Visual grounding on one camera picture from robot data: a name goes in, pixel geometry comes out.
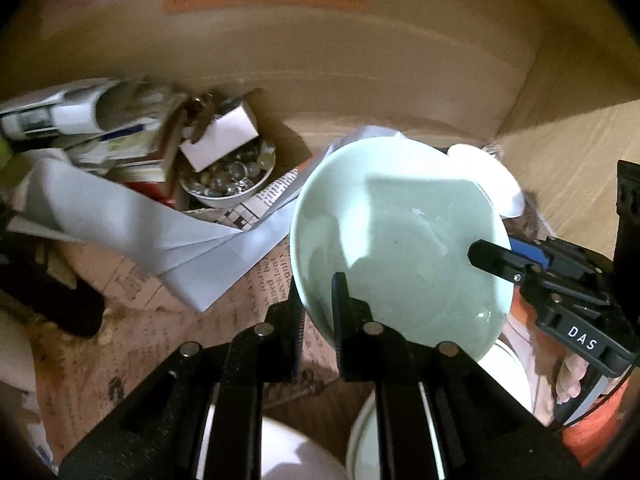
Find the person's right hand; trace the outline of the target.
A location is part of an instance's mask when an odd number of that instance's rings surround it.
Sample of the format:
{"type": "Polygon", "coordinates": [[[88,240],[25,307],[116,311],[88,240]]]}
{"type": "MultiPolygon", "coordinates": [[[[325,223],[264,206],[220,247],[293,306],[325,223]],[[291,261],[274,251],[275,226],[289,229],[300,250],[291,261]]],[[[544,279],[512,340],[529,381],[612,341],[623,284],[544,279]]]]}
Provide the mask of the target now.
{"type": "Polygon", "coordinates": [[[567,352],[556,378],[556,404],[565,404],[579,396],[580,390],[582,390],[580,382],[584,379],[588,367],[589,363],[581,356],[573,352],[567,352]]]}

